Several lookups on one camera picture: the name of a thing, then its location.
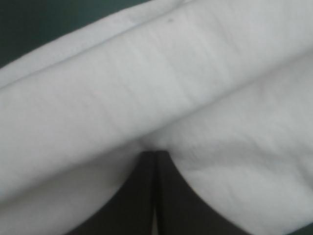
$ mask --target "white cloth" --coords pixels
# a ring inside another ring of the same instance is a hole
[[[312,0],[157,0],[6,66],[0,234],[61,235],[160,148],[252,234],[313,222],[312,48]]]

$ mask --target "dark green background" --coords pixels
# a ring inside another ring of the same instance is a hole
[[[0,0],[0,68],[104,16],[147,0]]]

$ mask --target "white sheet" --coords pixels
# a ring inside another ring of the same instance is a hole
[[[97,46],[81,44],[96,23],[0,70],[1,235],[73,228],[114,194],[137,152],[154,148],[253,234],[313,221],[313,1],[164,9]],[[46,57],[70,39],[79,50]]]

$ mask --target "white fabric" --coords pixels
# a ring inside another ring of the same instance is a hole
[[[61,235],[114,194],[136,153],[159,148],[252,234],[313,222],[313,1],[159,4],[0,70],[1,235]]]

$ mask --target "crease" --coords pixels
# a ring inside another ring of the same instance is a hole
[[[157,16],[155,16],[155,17],[153,17],[153,18],[151,18],[151,19],[149,19],[149,20],[147,20],[147,21],[144,21],[144,22],[141,22],[141,23],[139,23],[139,24],[136,24],[136,25],[134,25],[134,26],[132,26],[132,27],[126,29],[126,30],[123,30],[122,32],[119,32],[119,33],[117,33],[117,34],[114,34],[113,36],[111,36],[111,37],[109,37],[109,38],[106,38],[106,39],[102,40],[101,42],[92,45],[92,46],[89,47],[89,48],[85,48],[85,49],[83,49],[82,51],[78,51],[78,52],[77,52],[76,54],[74,54],[74,55],[70,55],[70,56],[68,56],[68,57],[66,57],[66,58],[64,58],[64,59],[62,59],[62,60],[60,60],[60,61],[54,62],[53,64],[47,65],[47,66],[45,66],[45,67],[43,67],[43,68],[41,68],[41,69],[39,69],[39,70],[36,70],[36,71],[33,71],[33,72],[31,72],[31,73],[29,73],[29,74],[27,74],[27,75],[24,75],[23,77],[20,77],[19,79],[15,80],[15,81],[13,81],[13,82],[9,82],[9,83],[5,84],[4,86],[0,87],[0,92],[1,92],[2,89],[5,89],[5,88],[9,87],[10,85],[13,85],[13,84],[15,84],[15,83],[18,83],[18,82],[21,81],[21,80],[28,79],[28,78],[29,78],[30,76],[32,76],[32,75],[38,74],[38,73],[40,73],[40,72],[42,72],[42,71],[44,71],[44,70],[46,70],[46,69],[52,68],[52,67],[54,67],[54,66],[56,66],[56,65],[58,65],[58,64],[60,64],[60,63],[66,62],[66,61],[70,60],[71,58],[75,58],[76,56],[79,56],[79,55],[81,55],[81,54],[83,54],[83,53],[86,53],[86,52],[88,52],[88,51],[91,51],[93,48],[96,48],[96,47],[101,46],[102,44],[104,44],[104,43],[106,43],[106,42],[109,42],[109,41],[111,41],[111,40],[114,40],[115,38],[117,38],[117,37],[119,37],[119,36],[121,36],[121,35],[127,34],[129,31],[132,31],[132,30],[135,29],[135,28],[141,27],[141,26],[146,25],[146,24],[148,24],[148,23],[150,23],[150,22],[152,22],[152,21],[154,21],[154,20],[156,20],[156,19],[159,19],[159,18],[161,18],[161,17],[163,17],[163,16],[166,16],[167,14],[170,14],[171,12],[173,12],[173,11],[175,11],[175,10],[181,8],[182,6],[184,6],[184,5],[186,5],[186,4],[190,4],[190,3],[191,3],[191,2],[185,2],[184,0],[181,0],[181,1],[179,1],[179,3],[177,3],[177,5],[173,6],[171,9],[169,9],[168,11],[166,11],[166,12],[160,14],[160,15],[157,15]]]

